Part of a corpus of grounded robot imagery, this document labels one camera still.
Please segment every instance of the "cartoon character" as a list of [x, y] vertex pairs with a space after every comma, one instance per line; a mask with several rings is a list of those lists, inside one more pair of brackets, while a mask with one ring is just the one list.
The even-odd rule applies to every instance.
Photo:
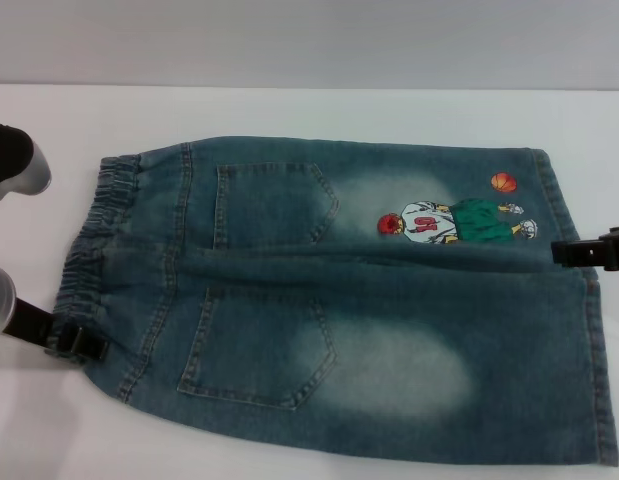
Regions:
[[462, 200], [453, 206], [434, 202], [410, 203], [401, 215], [390, 213], [378, 222], [386, 235], [404, 233], [409, 240], [422, 243], [508, 242], [515, 237], [535, 238], [538, 225], [523, 220], [511, 226], [499, 213], [520, 215], [524, 210], [513, 203], [498, 205], [481, 199]]

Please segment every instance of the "basketball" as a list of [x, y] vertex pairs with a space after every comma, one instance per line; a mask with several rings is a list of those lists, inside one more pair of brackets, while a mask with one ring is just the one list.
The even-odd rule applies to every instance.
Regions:
[[491, 186], [499, 192], [509, 193], [516, 190], [518, 184], [516, 179], [508, 173], [496, 173], [491, 177]]

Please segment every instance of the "sneaker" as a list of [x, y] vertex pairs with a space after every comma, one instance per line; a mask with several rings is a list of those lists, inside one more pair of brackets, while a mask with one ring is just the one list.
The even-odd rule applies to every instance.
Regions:
[[0, 125], [0, 200], [8, 192], [37, 195], [51, 182], [38, 145], [22, 130]]
[[513, 203], [505, 203], [504, 206], [509, 209], [509, 213], [515, 213], [516, 215], [521, 215], [525, 213], [522, 207], [519, 207], [518, 205], [515, 205]]
[[520, 233], [527, 239], [535, 238], [538, 234], [538, 225], [533, 220], [520, 222]]

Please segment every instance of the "black clip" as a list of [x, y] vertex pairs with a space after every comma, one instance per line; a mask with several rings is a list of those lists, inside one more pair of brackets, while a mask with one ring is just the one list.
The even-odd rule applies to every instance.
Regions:
[[[52, 314], [17, 298], [13, 316], [3, 329], [3, 333], [46, 347], [54, 321]], [[88, 329], [75, 323], [66, 323], [58, 336], [56, 350], [58, 353], [77, 355], [89, 360], [102, 360], [108, 346], [106, 340], [94, 335]]]
[[614, 272], [619, 270], [619, 227], [609, 230], [598, 240], [580, 242], [553, 242], [554, 263], [563, 267], [604, 267]]
[[56, 350], [59, 353], [70, 353], [90, 360], [102, 360], [108, 346], [107, 341], [96, 337], [84, 327], [66, 323], [60, 331]]

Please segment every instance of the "blue denim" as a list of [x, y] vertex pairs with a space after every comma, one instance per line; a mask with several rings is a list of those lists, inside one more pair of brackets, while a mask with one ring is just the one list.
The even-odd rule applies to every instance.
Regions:
[[111, 342], [105, 393], [210, 432], [617, 465], [577, 238], [540, 150], [209, 139], [103, 160], [55, 314]]

